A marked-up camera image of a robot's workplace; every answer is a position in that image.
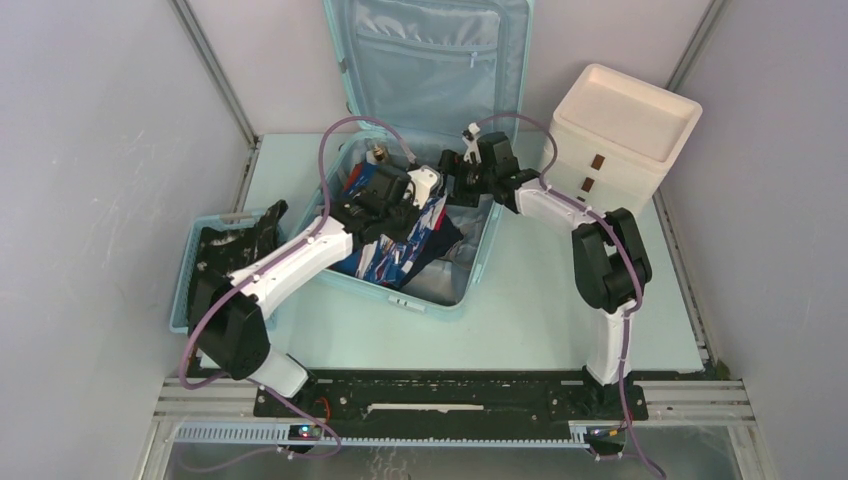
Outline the blue white red garment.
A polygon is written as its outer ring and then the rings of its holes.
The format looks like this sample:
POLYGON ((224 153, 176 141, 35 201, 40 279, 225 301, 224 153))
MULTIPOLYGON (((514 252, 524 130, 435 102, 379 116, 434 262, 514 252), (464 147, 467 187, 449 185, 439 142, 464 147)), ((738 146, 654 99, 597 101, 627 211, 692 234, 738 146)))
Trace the blue white red garment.
POLYGON ((330 207, 330 216, 353 237, 352 253, 332 265, 333 271, 372 284, 401 287, 400 281, 444 214, 446 202, 440 185, 426 202, 406 242, 394 242, 379 234, 379 215, 389 206, 409 202, 404 198, 408 171, 366 161, 356 164, 330 207))

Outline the light blue ribbed suitcase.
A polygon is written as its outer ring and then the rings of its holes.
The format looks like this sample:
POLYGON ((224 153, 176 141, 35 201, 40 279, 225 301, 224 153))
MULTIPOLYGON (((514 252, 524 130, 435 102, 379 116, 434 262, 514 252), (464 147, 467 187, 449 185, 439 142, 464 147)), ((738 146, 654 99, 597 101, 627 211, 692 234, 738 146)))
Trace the light blue ribbed suitcase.
MULTIPOLYGON (((515 136, 532 29, 529 1, 328 1, 324 5, 352 113, 373 117, 325 163, 333 197, 369 147, 385 145, 395 161, 410 147, 436 166, 446 149, 461 151, 462 131, 515 136)), ((502 208, 491 198, 450 205, 447 217, 465 237, 403 288, 379 286, 326 270, 319 280, 355 295, 438 320, 459 318, 482 277, 502 208)))

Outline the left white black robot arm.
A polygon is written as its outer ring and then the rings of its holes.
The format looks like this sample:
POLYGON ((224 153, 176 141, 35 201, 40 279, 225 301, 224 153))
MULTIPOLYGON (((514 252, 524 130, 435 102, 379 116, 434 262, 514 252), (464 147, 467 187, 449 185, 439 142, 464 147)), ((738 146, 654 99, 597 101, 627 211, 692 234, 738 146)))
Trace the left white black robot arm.
POLYGON ((305 367, 270 343, 266 318, 292 293, 326 268, 381 238, 406 240, 439 173, 379 166, 367 183, 328 201, 324 212, 271 254, 229 275, 212 269, 199 277, 188 320, 191 347, 199 348, 234 380, 251 380, 278 393, 292 416, 316 403, 305 367))

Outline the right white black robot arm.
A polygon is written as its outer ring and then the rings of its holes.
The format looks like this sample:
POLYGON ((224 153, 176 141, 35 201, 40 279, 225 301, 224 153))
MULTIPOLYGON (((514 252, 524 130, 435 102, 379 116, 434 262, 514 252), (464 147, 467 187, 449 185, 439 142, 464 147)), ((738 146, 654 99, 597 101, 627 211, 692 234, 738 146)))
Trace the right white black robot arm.
POLYGON ((583 388, 581 402, 593 417, 610 416, 622 403, 615 384, 631 371, 632 321, 653 275, 634 214, 625 208, 599 213, 557 191, 540 172, 520 166, 503 132, 466 130, 463 140, 465 152, 445 150, 438 162, 450 199, 471 206, 488 195, 513 213, 570 237, 578 294, 602 316, 586 364, 595 382, 583 388))

